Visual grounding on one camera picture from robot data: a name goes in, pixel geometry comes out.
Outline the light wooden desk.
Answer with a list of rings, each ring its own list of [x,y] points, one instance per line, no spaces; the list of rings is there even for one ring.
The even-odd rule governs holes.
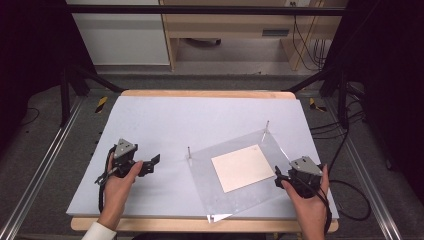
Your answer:
[[[159,0],[165,5],[344,8],[349,0]],[[175,39],[277,38],[292,70],[297,70],[313,39],[331,40],[339,16],[165,14],[167,37]],[[287,37],[262,37],[263,29],[289,29]]]

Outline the picture card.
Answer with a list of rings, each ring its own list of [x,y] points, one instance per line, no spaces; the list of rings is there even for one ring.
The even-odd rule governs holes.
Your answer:
[[[211,161],[224,193],[257,183],[274,175],[258,145],[213,157]]]

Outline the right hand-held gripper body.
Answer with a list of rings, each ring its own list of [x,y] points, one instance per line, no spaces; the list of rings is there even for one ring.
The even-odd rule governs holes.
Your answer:
[[[291,185],[302,198],[312,198],[321,186],[323,165],[316,164],[309,156],[303,156],[289,163]]]

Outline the wooden table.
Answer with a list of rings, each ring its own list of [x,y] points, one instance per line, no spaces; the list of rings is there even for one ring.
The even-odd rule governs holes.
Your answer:
[[[199,90],[127,90],[121,96],[132,97],[206,97],[206,98],[260,98],[296,99],[291,92],[266,91],[199,91]],[[72,217],[75,231],[86,231],[99,216]],[[295,233],[300,226],[296,216],[292,219],[225,218],[210,223],[207,218],[128,217],[125,214],[118,225],[121,231],[138,232],[257,232]]]

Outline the black curtain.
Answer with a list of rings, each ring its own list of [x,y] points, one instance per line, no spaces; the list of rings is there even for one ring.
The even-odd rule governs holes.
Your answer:
[[[36,93],[61,72],[94,64],[66,0],[0,0],[0,153],[10,145]]]
[[[365,88],[384,148],[424,201],[424,0],[348,0],[326,64]]]

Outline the yellow tool left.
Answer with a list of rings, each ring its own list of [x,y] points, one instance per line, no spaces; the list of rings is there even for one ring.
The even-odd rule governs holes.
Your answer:
[[[108,97],[106,97],[106,96],[103,96],[103,97],[100,98],[98,105],[95,109],[95,113],[101,113],[102,112],[103,107],[104,107],[107,99],[108,99]]]

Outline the black horizontal frame bar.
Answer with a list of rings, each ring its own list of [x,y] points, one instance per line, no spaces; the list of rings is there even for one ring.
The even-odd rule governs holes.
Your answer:
[[[255,7],[255,6],[196,6],[196,5],[82,5],[71,4],[71,13],[97,14],[215,14],[215,15],[297,15],[343,16],[345,8]]]

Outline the white cabinet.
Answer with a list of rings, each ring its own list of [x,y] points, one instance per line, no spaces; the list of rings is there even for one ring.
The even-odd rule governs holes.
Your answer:
[[[99,65],[168,65],[160,14],[73,15],[92,59]]]

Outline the yellow tool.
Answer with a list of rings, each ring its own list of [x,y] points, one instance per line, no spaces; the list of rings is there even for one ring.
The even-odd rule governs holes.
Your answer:
[[[102,112],[103,107],[104,107],[107,99],[108,99],[108,97],[106,97],[106,96],[103,96],[103,97],[100,98],[98,105],[95,109],[95,113],[101,113]]]
[[[317,110],[317,111],[320,111],[320,112],[327,112],[327,108],[322,107],[322,106],[318,106],[316,104],[314,98],[309,98],[309,106],[310,106],[310,109]]]

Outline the clear acrylic photo frame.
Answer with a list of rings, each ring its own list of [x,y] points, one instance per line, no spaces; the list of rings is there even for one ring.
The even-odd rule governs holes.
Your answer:
[[[274,175],[257,183],[224,193],[211,159],[252,145],[258,145],[261,148]],[[207,221],[210,223],[234,216],[276,197],[278,191],[274,185],[275,166],[284,171],[288,169],[288,157],[267,127],[191,152],[187,161]]]

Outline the yellow tool right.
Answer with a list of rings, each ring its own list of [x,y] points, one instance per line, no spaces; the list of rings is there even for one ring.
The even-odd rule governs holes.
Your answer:
[[[309,106],[310,106],[310,109],[317,110],[317,111],[320,111],[320,112],[327,112],[327,108],[322,107],[322,106],[318,106],[316,104],[314,98],[309,98]]]

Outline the black metal stand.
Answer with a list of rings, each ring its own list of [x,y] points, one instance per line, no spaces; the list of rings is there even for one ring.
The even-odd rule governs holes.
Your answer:
[[[63,127],[71,116],[70,96],[69,87],[75,91],[78,96],[86,96],[90,92],[90,88],[86,83],[86,79],[95,81],[102,85],[106,89],[111,90],[114,93],[122,93],[125,91],[108,80],[100,77],[97,73],[88,71],[81,66],[70,65],[63,69],[60,74],[60,94],[61,94],[61,124]]]
[[[303,88],[323,80],[324,83],[319,90],[322,97],[330,97],[335,91],[338,91],[337,100],[337,120],[344,129],[349,128],[347,116],[346,97],[347,97],[347,75],[338,67],[329,67],[308,77],[306,80],[289,87],[286,92],[297,93]]]

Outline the person's left hand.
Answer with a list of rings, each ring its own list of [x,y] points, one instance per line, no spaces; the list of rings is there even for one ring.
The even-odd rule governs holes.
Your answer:
[[[104,225],[111,225],[121,218],[132,184],[142,166],[143,162],[138,161],[124,178],[112,176],[108,179],[104,192],[104,208],[99,217],[99,222]]]

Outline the aluminium floor rail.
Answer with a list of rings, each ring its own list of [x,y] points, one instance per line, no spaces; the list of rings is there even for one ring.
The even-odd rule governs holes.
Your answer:
[[[358,149],[349,136],[352,133],[352,123],[354,114],[362,115],[362,109],[359,107],[357,100],[349,100],[347,105],[343,107],[347,112],[347,125],[349,130],[340,130],[345,137],[343,146],[347,153],[348,160],[352,169],[356,174],[356,178],[361,186],[362,193],[369,202],[371,214],[374,216],[377,224],[384,235],[385,240],[403,240],[401,233],[393,220],[375,182],[371,178],[370,173],[366,169],[366,165],[362,161]]]
[[[30,208],[33,205],[57,155],[59,154],[71,128],[81,110],[85,98],[77,96],[70,110],[69,118],[59,127],[53,141],[44,154],[40,165],[34,173],[31,181],[27,185],[25,192],[20,198],[11,216],[5,225],[0,229],[0,240],[14,240],[22,223],[24,222]]]

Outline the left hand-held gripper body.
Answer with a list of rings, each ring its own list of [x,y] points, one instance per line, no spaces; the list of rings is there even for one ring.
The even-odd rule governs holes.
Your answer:
[[[125,177],[135,164],[134,155],[137,150],[137,144],[130,143],[129,141],[120,138],[118,143],[110,149],[112,167],[107,174],[109,176],[114,175],[119,178]]]

